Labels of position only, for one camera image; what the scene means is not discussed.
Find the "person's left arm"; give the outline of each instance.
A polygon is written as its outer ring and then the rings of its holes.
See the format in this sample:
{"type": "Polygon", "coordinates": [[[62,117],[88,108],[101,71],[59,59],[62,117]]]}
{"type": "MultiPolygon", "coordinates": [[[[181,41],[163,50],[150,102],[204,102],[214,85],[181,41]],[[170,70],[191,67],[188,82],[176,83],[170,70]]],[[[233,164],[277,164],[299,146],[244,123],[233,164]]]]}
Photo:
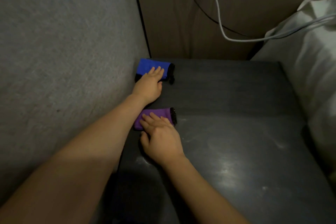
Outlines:
{"type": "Polygon", "coordinates": [[[132,124],[160,96],[162,75],[152,68],[123,103],[34,171],[0,209],[0,223],[88,223],[132,124]]]}

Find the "purple pouch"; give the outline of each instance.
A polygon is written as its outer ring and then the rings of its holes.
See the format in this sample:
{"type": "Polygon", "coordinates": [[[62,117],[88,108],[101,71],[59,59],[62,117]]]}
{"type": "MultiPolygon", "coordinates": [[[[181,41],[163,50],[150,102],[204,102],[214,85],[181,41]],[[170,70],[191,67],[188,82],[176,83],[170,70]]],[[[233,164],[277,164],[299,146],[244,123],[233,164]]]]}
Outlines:
{"type": "Polygon", "coordinates": [[[142,127],[142,125],[140,124],[140,120],[142,119],[142,115],[145,114],[145,115],[149,116],[149,113],[151,113],[151,112],[156,114],[158,117],[163,116],[163,117],[168,118],[170,123],[173,124],[174,126],[177,124],[176,112],[175,112],[173,107],[166,108],[166,109],[145,109],[145,110],[142,110],[142,112],[140,113],[140,115],[137,117],[137,119],[134,122],[134,129],[135,130],[143,130],[144,129],[142,127]]]}

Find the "hand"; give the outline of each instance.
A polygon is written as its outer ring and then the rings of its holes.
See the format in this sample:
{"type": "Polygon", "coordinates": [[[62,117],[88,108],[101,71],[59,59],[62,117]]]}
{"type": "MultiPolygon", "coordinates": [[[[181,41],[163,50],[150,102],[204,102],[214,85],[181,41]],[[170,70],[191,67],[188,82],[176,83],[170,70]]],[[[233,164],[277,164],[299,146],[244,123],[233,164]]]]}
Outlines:
{"type": "Polygon", "coordinates": [[[179,133],[167,118],[159,118],[154,113],[143,114],[141,125],[150,134],[142,131],[141,144],[145,153],[162,167],[180,157],[185,158],[179,133]]]}
{"type": "Polygon", "coordinates": [[[135,84],[132,94],[138,95],[144,98],[145,104],[154,102],[162,91],[162,82],[164,69],[158,67],[156,70],[154,67],[145,73],[141,79],[135,84]]]}

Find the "blue pouch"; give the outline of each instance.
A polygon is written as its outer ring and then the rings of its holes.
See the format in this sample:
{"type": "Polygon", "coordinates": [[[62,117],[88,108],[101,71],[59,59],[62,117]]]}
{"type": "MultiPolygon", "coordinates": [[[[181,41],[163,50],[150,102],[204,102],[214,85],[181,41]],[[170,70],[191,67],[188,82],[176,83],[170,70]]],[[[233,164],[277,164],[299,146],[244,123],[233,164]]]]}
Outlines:
{"type": "Polygon", "coordinates": [[[148,73],[152,67],[157,69],[158,67],[165,69],[161,81],[169,81],[170,84],[173,84],[175,81],[174,70],[175,65],[169,62],[155,61],[151,59],[140,59],[138,68],[136,70],[135,82],[139,81],[140,78],[148,73]]]}

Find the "person's right arm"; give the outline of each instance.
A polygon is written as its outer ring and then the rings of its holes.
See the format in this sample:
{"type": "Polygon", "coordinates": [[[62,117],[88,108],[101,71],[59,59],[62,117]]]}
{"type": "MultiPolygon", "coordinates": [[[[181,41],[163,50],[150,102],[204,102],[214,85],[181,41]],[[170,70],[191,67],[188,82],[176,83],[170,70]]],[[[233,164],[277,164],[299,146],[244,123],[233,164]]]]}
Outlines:
{"type": "Polygon", "coordinates": [[[149,157],[166,171],[173,185],[200,223],[249,223],[221,196],[185,157],[179,133],[166,118],[151,113],[141,121],[141,144],[149,157]]]}

